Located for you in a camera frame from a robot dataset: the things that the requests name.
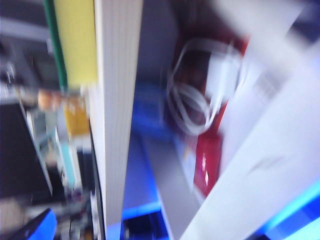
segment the white panel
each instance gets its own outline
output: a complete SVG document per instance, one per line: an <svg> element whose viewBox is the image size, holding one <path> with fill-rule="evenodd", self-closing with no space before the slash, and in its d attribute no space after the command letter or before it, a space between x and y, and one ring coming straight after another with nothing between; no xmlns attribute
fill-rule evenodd
<svg viewBox="0 0 320 240"><path fill-rule="evenodd" d="M272 11L265 1L219 5L236 29L252 34L256 55L287 83L234 152L182 240L245 239L320 179L320 83L304 43L286 34L279 10L287 11L277 4Z"/></svg>
<svg viewBox="0 0 320 240"><path fill-rule="evenodd" d="M122 217L143 1L94 5L98 84L89 90L89 113L108 235Z"/></svg>
<svg viewBox="0 0 320 240"><path fill-rule="evenodd" d="M188 186L173 142L144 137L142 143L151 163L169 237L178 240L200 204Z"/></svg>

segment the blue surface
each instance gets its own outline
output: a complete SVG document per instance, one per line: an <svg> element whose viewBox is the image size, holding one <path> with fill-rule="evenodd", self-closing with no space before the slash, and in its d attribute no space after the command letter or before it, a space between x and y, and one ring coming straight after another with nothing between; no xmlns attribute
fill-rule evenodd
<svg viewBox="0 0 320 240"><path fill-rule="evenodd" d="M125 178L122 219L161 210L157 187L140 137L131 134Z"/></svg>
<svg viewBox="0 0 320 240"><path fill-rule="evenodd" d="M57 227L57 219L53 211L50 211L40 223L28 240L53 240Z"/></svg>
<svg viewBox="0 0 320 240"><path fill-rule="evenodd" d="M285 240L320 240L320 217Z"/></svg>
<svg viewBox="0 0 320 240"><path fill-rule="evenodd" d="M271 240L282 240L318 217L320 217L320 181L309 187L271 218L257 231L257 234L265 234Z"/></svg>
<svg viewBox="0 0 320 240"><path fill-rule="evenodd" d="M320 196L265 233L271 240L282 240L320 217Z"/></svg>

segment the black monitor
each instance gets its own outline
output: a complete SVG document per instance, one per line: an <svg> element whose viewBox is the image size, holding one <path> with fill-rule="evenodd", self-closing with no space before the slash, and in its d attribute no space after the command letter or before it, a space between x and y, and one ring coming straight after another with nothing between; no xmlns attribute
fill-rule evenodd
<svg viewBox="0 0 320 240"><path fill-rule="evenodd" d="M39 158L25 112L16 100L1 100L0 199L51 192L48 171Z"/></svg>

